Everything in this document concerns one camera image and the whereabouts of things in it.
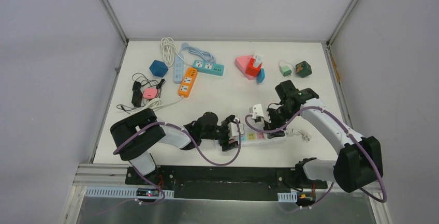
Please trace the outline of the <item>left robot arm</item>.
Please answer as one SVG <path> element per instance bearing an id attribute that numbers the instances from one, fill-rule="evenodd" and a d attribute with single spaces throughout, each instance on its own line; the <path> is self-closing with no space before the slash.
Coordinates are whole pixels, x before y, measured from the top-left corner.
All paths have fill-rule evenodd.
<path id="1" fill-rule="evenodd" d="M 213 112 L 206 112 L 189 124 L 177 126 L 162 121 L 151 108 L 147 108 L 113 124 L 110 133 L 116 145 L 114 155 L 129 162 L 144 184 L 152 185 L 157 181 L 158 171 L 148 150 L 156 143 L 187 151 L 199 149 L 203 140 L 216 140 L 227 148 L 240 149 L 244 127 L 235 115 L 219 123 Z"/>

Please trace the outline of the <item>dark green dragon cube adapter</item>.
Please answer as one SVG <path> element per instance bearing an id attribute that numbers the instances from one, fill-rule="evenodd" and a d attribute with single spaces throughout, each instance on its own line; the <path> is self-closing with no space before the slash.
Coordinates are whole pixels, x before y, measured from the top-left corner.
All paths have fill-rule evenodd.
<path id="1" fill-rule="evenodd" d="M 295 65 L 295 69 L 296 69 L 296 75 L 301 77 L 301 78 L 308 77 L 312 74 L 312 67 L 306 61 L 302 61 L 300 63 L 297 63 Z"/>

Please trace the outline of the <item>white multicolour power strip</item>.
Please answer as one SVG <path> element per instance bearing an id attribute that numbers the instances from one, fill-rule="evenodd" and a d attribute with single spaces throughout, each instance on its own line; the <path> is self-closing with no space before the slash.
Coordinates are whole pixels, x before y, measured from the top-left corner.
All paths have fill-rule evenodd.
<path id="1" fill-rule="evenodd" d="M 237 141 L 239 141 L 239 137 L 237 136 L 238 132 L 230 132 L 232 137 L 236 137 Z M 241 131 L 241 141 L 242 147 L 245 146 L 258 146 L 258 145 L 268 145 L 268 144 L 277 144 L 277 143 L 283 143 L 285 142 L 287 137 L 280 137 L 280 138 L 274 138 L 271 140 L 266 139 L 266 136 L 264 133 L 261 132 L 255 132 L 255 131 L 248 131 L 248 130 L 242 130 Z M 214 145 L 221 148 L 218 140 L 214 140 Z"/>

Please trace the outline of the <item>light green plug charger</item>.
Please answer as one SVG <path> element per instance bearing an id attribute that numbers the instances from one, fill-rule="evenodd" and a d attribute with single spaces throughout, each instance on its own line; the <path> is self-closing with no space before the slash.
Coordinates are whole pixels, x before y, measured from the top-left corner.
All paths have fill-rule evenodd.
<path id="1" fill-rule="evenodd" d="M 279 66 L 279 70 L 280 73 L 283 77 L 291 77 L 292 75 L 292 64 L 285 61 L 285 60 L 280 60 L 278 62 L 278 66 Z"/>

